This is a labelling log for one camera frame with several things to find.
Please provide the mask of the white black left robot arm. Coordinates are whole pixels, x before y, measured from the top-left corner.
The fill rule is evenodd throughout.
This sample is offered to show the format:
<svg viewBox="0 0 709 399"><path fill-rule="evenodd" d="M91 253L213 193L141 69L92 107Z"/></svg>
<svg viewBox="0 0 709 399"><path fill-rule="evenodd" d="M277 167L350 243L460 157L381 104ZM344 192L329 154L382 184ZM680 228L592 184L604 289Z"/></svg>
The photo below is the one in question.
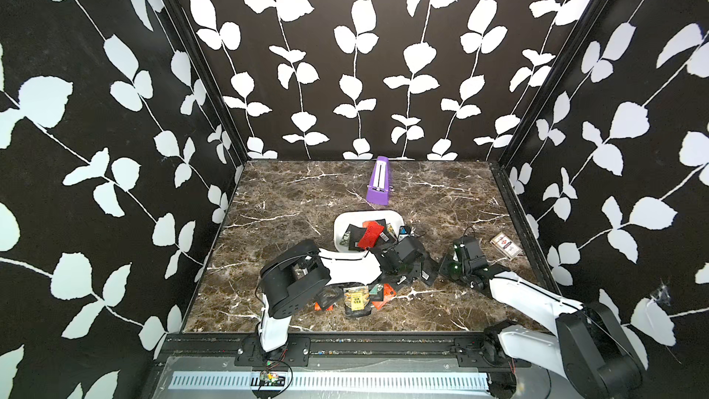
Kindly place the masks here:
<svg viewBox="0 0 709 399"><path fill-rule="evenodd" d="M261 350L269 353L284 347L291 318L327 286L389 284L397 288L415 280L432 286L440 267L414 236L360 252L328 251L312 239L303 240L260 270Z"/></svg>

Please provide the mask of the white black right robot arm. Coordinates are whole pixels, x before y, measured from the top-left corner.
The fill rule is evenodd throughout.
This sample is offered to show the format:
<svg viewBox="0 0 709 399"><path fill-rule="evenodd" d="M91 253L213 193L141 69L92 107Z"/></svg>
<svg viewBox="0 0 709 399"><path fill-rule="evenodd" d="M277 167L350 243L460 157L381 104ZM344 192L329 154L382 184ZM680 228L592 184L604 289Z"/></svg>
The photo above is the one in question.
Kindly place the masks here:
<svg viewBox="0 0 709 399"><path fill-rule="evenodd" d="M546 329L498 329L497 341L508 358L557 373L584 398L628 398L642 386L644 364L606 305L567 299L488 262L472 236L454 240L439 273L515 308Z"/></svg>

